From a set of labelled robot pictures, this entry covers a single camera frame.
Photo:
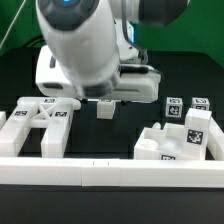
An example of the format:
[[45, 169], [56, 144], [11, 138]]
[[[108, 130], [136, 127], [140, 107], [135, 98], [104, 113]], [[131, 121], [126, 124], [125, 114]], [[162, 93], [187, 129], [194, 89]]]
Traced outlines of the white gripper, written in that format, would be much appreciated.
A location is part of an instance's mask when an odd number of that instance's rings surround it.
[[158, 99], [161, 73], [147, 65], [124, 64], [118, 86], [102, 96], [80, 95], [63, 74], [49, 47], [41, 48], [36, 66], [36, 85], [49, 97], [154, 102]]

